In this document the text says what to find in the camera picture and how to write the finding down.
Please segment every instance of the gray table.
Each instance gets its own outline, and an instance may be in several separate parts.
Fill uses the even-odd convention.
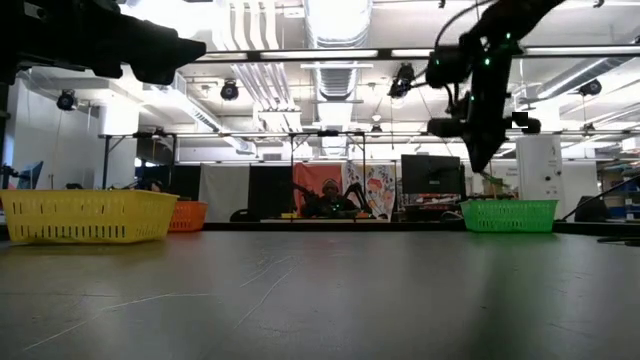
[[[0,359],[638,359],[640,249],[222,233],[0,250]]]

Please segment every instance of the yellow basket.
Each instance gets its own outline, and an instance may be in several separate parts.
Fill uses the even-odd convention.
[[[167,235],[177,196],[133,190],[4,190],[11,241],[133,243]]]

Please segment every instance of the orange basket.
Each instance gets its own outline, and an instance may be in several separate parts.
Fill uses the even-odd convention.
[[[178,201],[173,211],[170,232],[200,231],[204,226],[207,204],[199,201]]]

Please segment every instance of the green basket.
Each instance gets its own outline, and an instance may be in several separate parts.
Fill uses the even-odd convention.
[[[558,200],[476,200],[460,204],[475,232],[551,232]]]

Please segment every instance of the plastic basket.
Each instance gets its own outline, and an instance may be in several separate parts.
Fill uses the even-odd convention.
[[[14,242],[132,243],[166,236],[177,196],[133,190],[0,192]]]
[[[198,201],[178,201],[173,211],[171,232],[200,231],[207,215],[207,204]]]
[[[460,205],[471,231],[551,232],[557,204],[557,200],[480,200]]]

